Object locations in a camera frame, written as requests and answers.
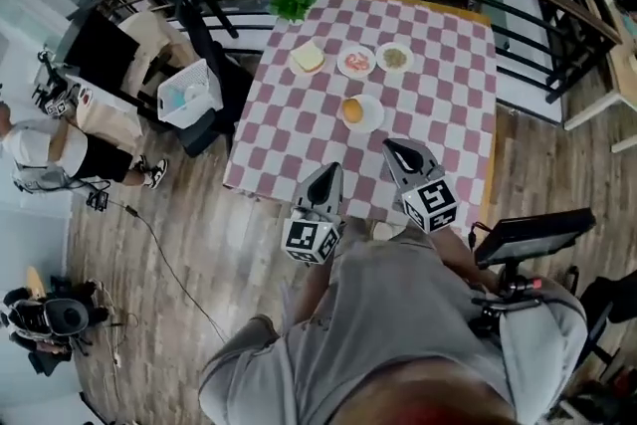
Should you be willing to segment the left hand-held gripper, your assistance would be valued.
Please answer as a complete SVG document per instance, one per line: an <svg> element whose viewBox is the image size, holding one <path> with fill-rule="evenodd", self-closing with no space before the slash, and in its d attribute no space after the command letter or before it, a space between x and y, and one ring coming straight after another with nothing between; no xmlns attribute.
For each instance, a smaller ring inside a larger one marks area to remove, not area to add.
<svg viewBox="0 0 637 425"><path fill-rule="evenodd" d="M343 171L339 163L311 173L293 196L291 215L284 222L281 248L293 260L323 265L341 239L341 218L335 215L342 201Z"/></svg>

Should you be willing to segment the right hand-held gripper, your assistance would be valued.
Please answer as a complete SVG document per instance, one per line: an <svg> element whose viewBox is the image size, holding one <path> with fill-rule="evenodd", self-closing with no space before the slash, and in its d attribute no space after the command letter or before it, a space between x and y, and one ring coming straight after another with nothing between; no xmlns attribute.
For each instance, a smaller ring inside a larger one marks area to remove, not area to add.
<svg viewBox="0 0 637 425"><path fill-rule="evenodd" d="M382 153L397 186L394 208L424 233L451 225L457 218L458 196L444 167L423 143L386 138Z"/></svg>

